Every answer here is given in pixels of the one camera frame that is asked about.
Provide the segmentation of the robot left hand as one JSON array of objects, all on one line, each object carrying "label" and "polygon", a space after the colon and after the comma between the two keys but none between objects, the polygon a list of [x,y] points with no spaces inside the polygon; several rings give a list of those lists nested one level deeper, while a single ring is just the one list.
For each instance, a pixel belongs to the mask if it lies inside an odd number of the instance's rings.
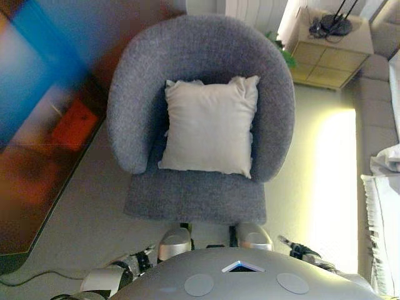
[{"label": "robot left hand", "polygon": [[141,273],[144,273],[148,269],[153,267],[153,264],[149,258],[149,255],[155,250],[156,245],[152,244],[145,250],[130,254],[129,257],[133,259],[134,264],[137,266]]}]

